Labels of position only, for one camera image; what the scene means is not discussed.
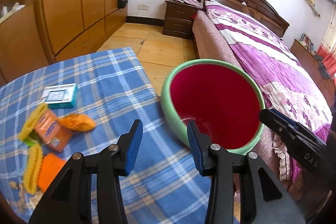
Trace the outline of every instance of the drawer handle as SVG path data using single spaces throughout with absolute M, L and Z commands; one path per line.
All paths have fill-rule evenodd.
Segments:
M 85 47 L 86 45 L 88 45 L 88 43 L 91 41 L 91 38 L 89 38 L 88 40 L 86 40 L 83 44 L 82 47 Z

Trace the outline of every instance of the black baseboard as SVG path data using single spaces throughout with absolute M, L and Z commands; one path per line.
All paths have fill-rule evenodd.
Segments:
M 126 22 L 128 23 L 138 23 L 138 24 L 147 24 L 147 25 L 154 25 L 154 26 L 161 26 L 163 27 L 164 20 L 158 18 L 150 18 L 150 17 L 132 17 L 127 16 Z

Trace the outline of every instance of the red curtain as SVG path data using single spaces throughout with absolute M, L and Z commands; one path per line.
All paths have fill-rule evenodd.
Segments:
M 322 63 L 325 65 L 325 68 L 331 76 L 336 73 L 336 57 L 334 56 L 334 53 L 334 51 L 328 53 L 322 45 L 320 45 L 317 50 L 317 54 L 324 58 Z

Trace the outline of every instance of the framed photo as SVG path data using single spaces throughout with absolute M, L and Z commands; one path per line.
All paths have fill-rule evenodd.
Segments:
M 309 41 L 307 50 L 308 50 L 309 52 L 314 52 L 314 44 L 313 44 L 311 41 Z
M 311 40 L 308 37 L 308 35 L 306 35 L 305 33 L 301 36 L 300 41 L 303 42 L 303 45 L 305 45 L 306 49 L 309 51 L 310 50 L 310 46 L 309 44 L 311 44 Z

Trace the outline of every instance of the blue plaid tablecloth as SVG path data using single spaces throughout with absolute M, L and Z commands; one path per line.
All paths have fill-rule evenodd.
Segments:
M 28 222 L 33 208 L 26 195 L 25 212 L 18 209 L 19 182 L 27 148 L 17 139 L 43 88 L 77 83 L 76 108 L 54 110 L 59 116 L 84 113 L 96 128 L 74 135 L 62 153 L 91 155 L 116 143 L 135 119 L 143 123 L 143 138 L 134 171 L 120 177 L 128 223 L 204 223 L 210 179 L 195 169 L 189 150 L 171 133 L 148 77 L 131 48 L 96 52 L 26 74 L 0 88 L 0 190 L 16 214 Z M 52 152 L 43 147 L 44 154 Z M 92 178 L 91 210 L 98 223 L 96 176 Z

